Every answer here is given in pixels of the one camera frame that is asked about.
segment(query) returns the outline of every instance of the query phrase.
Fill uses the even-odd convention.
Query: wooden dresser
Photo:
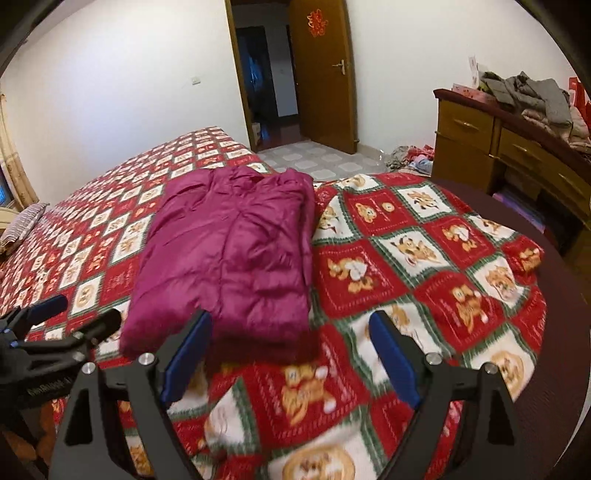
[[[591,164],[564,141],[500,108],[435,90],[439,122],[433,177],[495,193],[511,176],[532,201],[543,195],[572,214],[561,251],[591,303]]]

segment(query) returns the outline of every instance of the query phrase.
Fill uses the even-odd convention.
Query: purple jacket
[[[292,342],[308,329],[312,179],[196,170],[168,184],[148,233],[120,347],[155,351],[197,306],[214,339]]]

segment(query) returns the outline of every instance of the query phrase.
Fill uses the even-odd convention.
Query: pile of clothes
[[[492,72],[480,72],[480,87],[504,110],[521,115],[574,150],[591,153],[586,122],[579,109],[571,106],[569,93],[554,79],[532,80],[524,72],[503,79]]]
[[[396,148],[389,157],[384,159],[384,163],[389,171],[430,177],[434,157],[435,150],[429,145],[423,148],[404,145]]]
[[[313,345],[303,341],[313,223],[312,178],[292,169],[200,169],[171,183],[148,233],[121,352],[156,351],[199,306],[215,319],[209,365],[315,356],[301,351]]]

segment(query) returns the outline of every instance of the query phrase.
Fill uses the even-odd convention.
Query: red checkered bedspread
[[[2,311],[65,294],[68,311],[31,339],[61,338],[110,308],[125,318],[166,182],[194,168],[244,164],[272,172],[211,128],[87,184],[48,212],[4,265]],[[408,174],[324,184],[316,203],[310,324],[321,354],[290,367],[225,365],[209,383],[203,369],[196,372],[169,414],[206,479],[300,480],[319,459],[342,480],[376,478],[412,415],[369,340],[369,315],[378,307],[426,352],[474,368],[498,363],[514,398],[534,370],[545,319],[537,245]],[[117,334],[98,346],[96,360],[104,367],[125,361]],[[54,402],[56,421],[64,405]],[[138,471],[149,473],[129,405],[120,411]],[[443,471],[460,411],[451,405],[429,478]]]

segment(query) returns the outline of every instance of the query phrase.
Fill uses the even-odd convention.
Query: pillow
[[[0,255],[10,255],[25,241],[48,205],[49,203],[37,202],[17,215],[0,236]]]

